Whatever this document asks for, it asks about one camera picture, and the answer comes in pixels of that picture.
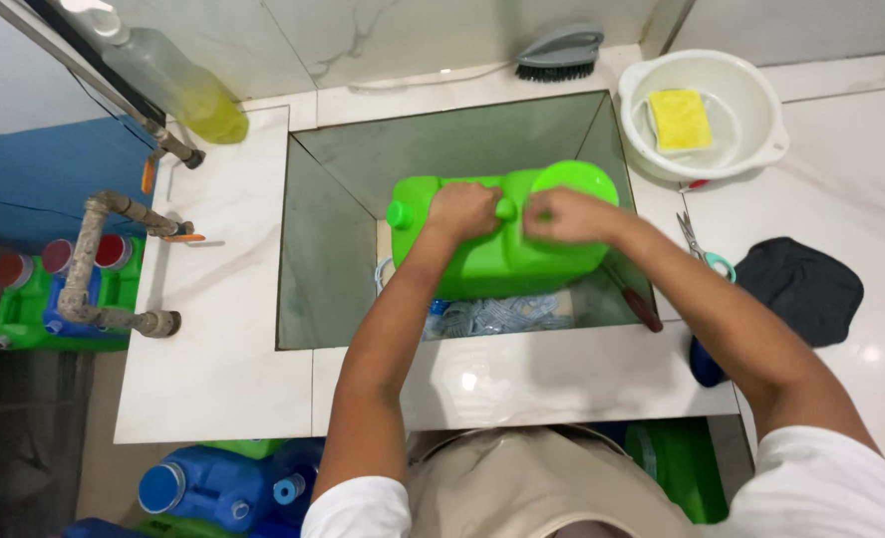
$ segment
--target yellow sponge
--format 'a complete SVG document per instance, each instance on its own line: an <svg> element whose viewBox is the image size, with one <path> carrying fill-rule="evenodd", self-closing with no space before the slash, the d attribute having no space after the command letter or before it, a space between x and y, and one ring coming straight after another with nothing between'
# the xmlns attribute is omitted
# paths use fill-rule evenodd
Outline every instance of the yellow sponge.
<svg viewBox="0 0 885 538"><path fill-rule="evenodd" d="M697 90L664 90L648 94L648 109L659 151L712 145L712 128Z"/></svg>

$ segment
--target beige apron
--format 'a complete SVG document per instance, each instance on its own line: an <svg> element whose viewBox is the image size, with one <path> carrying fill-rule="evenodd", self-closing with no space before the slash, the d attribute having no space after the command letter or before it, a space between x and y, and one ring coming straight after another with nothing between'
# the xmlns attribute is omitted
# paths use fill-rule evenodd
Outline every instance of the beige apron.
<svg viewBox="0 0 885 538"><path fill-rule="evenodd" d="M598 521L637 538L701 533L605 442L546 427L459 434L412 467L413 538L542 538Z"/></svg>

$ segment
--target gray brush handle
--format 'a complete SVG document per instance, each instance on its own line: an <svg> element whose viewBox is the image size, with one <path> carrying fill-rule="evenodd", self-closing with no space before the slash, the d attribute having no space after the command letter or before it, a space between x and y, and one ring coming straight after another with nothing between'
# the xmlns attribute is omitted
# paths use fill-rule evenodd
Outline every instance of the gray brush handle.
<svg viewBox="0 0 885 538"><path fill-rule="evenodd" d="M605 39L596 24L570 24L543 35L522 54L519 65L530 67L567 67L592 63L598 58L598 46Z"/></svg>

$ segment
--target red cap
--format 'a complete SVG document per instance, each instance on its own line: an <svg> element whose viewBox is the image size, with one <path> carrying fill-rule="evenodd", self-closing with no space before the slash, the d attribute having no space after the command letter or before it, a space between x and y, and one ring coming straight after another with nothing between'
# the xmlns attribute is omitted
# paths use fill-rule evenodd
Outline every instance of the red cap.
<svg viewBox="0 0 885 538"><path fill-rule="evenodd" d="M134 246L130 240L117 234L106 234L97 245L94 263L101 269L119 271L131 258Z"/></svg>
<svg viewBox="0 0 885 538"><path fill-rule="evenodd" d="M54 239L47 243L41 251L43 270L54 274L66 275L70 268L70 259L74 255L74 244L66 239Z"/></svg>
<svg viewBox="0 0 885 538"><path fill-rule="evenodd" d="M0 287L18 289L25 285L34 272L34 261L24 254L5 254L0 257Z"/></svg>

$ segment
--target black cloth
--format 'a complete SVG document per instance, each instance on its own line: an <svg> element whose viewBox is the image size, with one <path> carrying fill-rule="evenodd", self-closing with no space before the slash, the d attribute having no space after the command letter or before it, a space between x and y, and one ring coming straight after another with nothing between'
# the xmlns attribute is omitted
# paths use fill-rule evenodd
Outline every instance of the black cloth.
<svg viewBox="0 0 885 538"><path fill-rule="evenodd" d="M736 265L738 284L812 348L844 342L865 287L846 265L791 238L762 241Z"/></svg>

